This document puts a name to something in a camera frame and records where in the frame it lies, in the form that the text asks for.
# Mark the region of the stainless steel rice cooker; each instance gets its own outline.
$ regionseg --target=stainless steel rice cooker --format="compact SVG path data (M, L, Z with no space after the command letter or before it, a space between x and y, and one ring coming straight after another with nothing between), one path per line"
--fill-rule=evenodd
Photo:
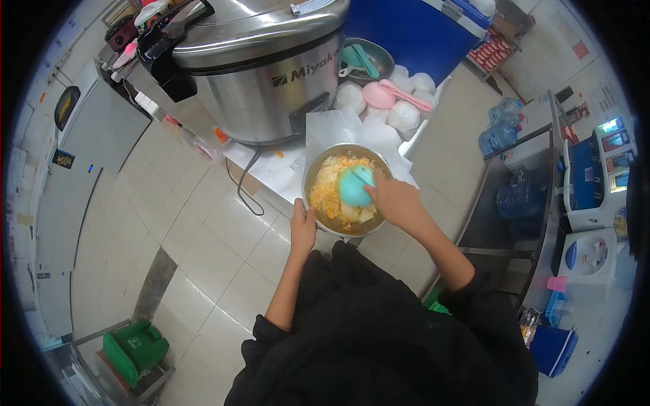
M301 16L292 1L183 1L164 30L154 25L140 39L138 58L175 103L197 97L231 138L296 138L306 114L326 110L336 95L350 0Z

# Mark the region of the tiled floor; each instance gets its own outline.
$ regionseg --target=tiled floor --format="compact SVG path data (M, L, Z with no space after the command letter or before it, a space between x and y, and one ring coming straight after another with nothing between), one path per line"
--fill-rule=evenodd
M484 171L476 139L500 99L460 66L415 154L422 202L451 239ZM71 283L75 336L131 317L162 246L178 269L153 318L177 368L161 401L222 404L243 368L241 342L252 337L289 254L292 206L264 188L256 198L262 217L246 209L221 165L210 167L153 122L117 177L102 172L88 204ZM316 248L336 240L319 231ZM426 251L390 225L359 250L418 295L436 274Z

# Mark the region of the hand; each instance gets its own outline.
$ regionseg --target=hand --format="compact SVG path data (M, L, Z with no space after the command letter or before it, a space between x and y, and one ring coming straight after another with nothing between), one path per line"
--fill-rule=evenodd
M367 184L363 189L389 223L412 234L423 221L430 219L414 186L397 179L386 179L379 168L374 169L373 176L375 187Z
M291 218L291 254L305 259L316 244L316 208L305 210L302 199L293 202L293 217Z

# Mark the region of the miyako logo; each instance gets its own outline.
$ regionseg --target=miyako logo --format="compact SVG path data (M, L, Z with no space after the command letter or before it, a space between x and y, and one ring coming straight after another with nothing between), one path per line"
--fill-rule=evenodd
M279 76L273 76L271 78L271 82L273 83L273 87L276 88L278 86L282 86L283 84L287 84L288 82L293 82L297 79L300 79L305 76L311 76L319 68L322 68L323 66L329 64L337 55L339 54L339 50L337 49L334 53L327 53L327 58L323 58L320 62L314 65L307 65L303 66L299 70L294 70L291 71L291 79L289 79L289 74L285 73L284 75L279 75Z

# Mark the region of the rice cooker lid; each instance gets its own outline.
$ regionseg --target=rice cooker lid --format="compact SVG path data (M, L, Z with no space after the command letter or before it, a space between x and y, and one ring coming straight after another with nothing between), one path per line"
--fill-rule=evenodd
M317 40L343 25L350 6L350 0L335 0L319 10L295 16L291 3L296 0L209 2L214 14L189 27L187 39L172 52L174 62L182 68L234 68ZM204 8L195 0L171 22L183 21Z

